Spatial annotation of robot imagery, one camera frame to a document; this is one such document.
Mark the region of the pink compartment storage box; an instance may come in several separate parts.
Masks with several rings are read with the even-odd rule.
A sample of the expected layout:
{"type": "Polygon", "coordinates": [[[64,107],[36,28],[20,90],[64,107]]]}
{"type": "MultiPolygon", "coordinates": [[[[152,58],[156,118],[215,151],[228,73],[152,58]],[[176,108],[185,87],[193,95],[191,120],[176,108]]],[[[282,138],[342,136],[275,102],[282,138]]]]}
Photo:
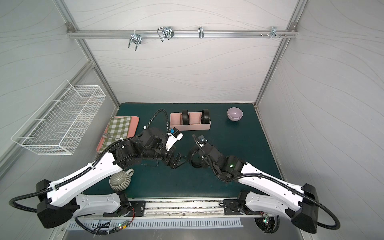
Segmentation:
{"type": "Polygon", "coordinates": [[[188,112],[189,124],[186,122],[186,114],[171,113],[170,114],[170,127],[176,128],[179,131],[204,131],[211,129],[211,121],[207,124],[202,122],[202,112],[188,112]]]}

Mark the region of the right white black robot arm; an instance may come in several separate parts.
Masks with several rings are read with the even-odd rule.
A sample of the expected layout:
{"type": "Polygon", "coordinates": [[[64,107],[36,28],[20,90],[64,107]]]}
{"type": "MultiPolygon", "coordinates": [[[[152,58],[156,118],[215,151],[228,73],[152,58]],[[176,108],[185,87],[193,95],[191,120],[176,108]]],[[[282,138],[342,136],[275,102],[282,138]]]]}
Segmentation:
{"type": "Polygon", "coordinates": [[[195,141],[199,154],[222,182],[238,182],[265,194],[262,197],[248,192],[243,204],[252,212],[273,213],[290,219],[298,229],[315,234],[319,227],[338,230],[341,223],[337,216],[318,201],[312,185],[294,185],[279,180],[235,156],[225,157],[207,142],[195,141]]]}

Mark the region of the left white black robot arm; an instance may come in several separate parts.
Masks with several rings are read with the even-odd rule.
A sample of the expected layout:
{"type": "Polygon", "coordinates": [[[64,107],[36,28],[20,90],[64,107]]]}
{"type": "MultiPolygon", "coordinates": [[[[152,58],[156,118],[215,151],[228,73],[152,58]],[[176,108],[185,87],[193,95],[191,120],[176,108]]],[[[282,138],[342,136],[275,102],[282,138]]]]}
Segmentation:
{"type": "Polygon", "coordinates": [[[35,193],[14,197],[9,200],[9,205],[36,213],[46,229],[83,215],[103,213],[108,217],[124,216],[132,204],[123,190],[93,197],[83,192],[107,177],[126,172],[142,160],[162,161],[176,168],[182,156],[175,154],[174,145],[182,138],[183,134],[176,128],[167,133],[147,128],[137,136],[112,143],[94,162],[62,179],[38,182],[35,193]]]}

